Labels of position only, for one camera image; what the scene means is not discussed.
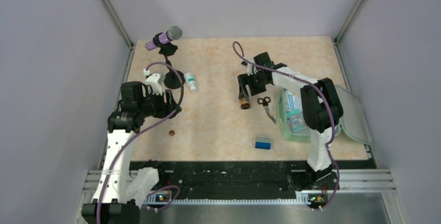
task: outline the black stand base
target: black stand base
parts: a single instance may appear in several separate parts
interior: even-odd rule
[[[182,79],[182,82],[185,81],[184,74],[181,71],[178,71],[180,78]],[[165,75],[164,85],[169,89],[178,89],[180,88],[180,82],[179,78],[176,76],[176,74],[173,71],[169,71]]]
[[[88,224],[96,224],[96,212],[98,204],[86,203],[83,204],[81,215]],[[103,203],[101,205],[101,223],[139,223],[140,210],[135,205],[135,200],[130,200],[127,203]]]

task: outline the scissors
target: scissors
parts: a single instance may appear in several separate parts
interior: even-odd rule
[[[264,97],[264,98],[258,98],[257,103],[261,104],[263,108],[265,108],[266,114],[268,115],[269,119],[276,124],[276,119],[271,115],[271,112],[269,111],[268,103],[271,103],[270,97]]]

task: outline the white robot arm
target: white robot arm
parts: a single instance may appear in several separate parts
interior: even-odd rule
[[[146,83],[127,82],[121,85],[119,108],[108,118],[108,146],[100,182],[92,202],[83,204],[81,214],[87,223],[97,223],[100,209],[101,223],[139,223],[141,205],[159,181],[158,170],[143,168],[127,185],[129,165],[136,139],[131,141],[149,116],[166,118],[180,111],[171,90],[161,89],[164,76],[145,71]]]
[[[312,84],[317,83],[316,79],[302,75],[299,72],[294,72],[288,67],[282,67],[277,70],[294,75],[298,78],[311,82]],[[280,73],[273,72],[272,76],[274,85],[285,88],[286,90],[295,93],[296,95],[300,95],[300,89],[306,85],[303,82],[299,82],[291,77],[284,76]],[[325,144],[331,139],[332,129],[329,127],[325,129],[323,133],[320,133],[318,130],[315,129],[311,129],[310,131],[311,147],[307,162],[309,166],[315,172],[317,172],[319,170],[324,170],[328,168],[329,165],[331,165],[331,160],[328,156],[328,152],[326,151]]]
[[[329,78],[321,80],[310,78],[292,71],[285,64],[274,64],[267,52],[259,54],[249,61],[252,64],[242,62],[242,65],[247,66],[247,73],[238,76],[241,109],[245,110],[251,107],[246,85],[248,85],[251,96],[265,92],[265,86],[268,84],[280,86],[300,95],[303,117],[305,123],[311,129],[311,134],[310,152],[307,159],[309,169],[304,177],[306,178],[305,182],[301,183],[301,186],[297,189],[317,188],[324,185],[329,179],[333,181],[335,175],[332,174],[331,159],[326,146],[332,136],[331,118],[323,99],[318,97],[318,93],[311,85],[305,83],[309,82],[320,89],[331,110],[333,123],[337,125],[339,119],[343,116],[343,108],[332,81]],[[272,71],[258,69],[258,66],[270,68]],[[300,82],[294,79],[293,76],[305,82]]]

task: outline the microphone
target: microphone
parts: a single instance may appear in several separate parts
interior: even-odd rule
[[[182,29],[177,26],[172,26],[165,33],[157,34],[153,39],[146,43],[146,49],[152,51],[155,48],[161,47],[165,44],[175,41],[182,37]]]

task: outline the gray microphone head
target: gray microphone head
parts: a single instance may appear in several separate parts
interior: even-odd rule
[[[182,29],[177,26],[172,26],[167,31],[167,37],[173,41],[180,39],[182,37]]]

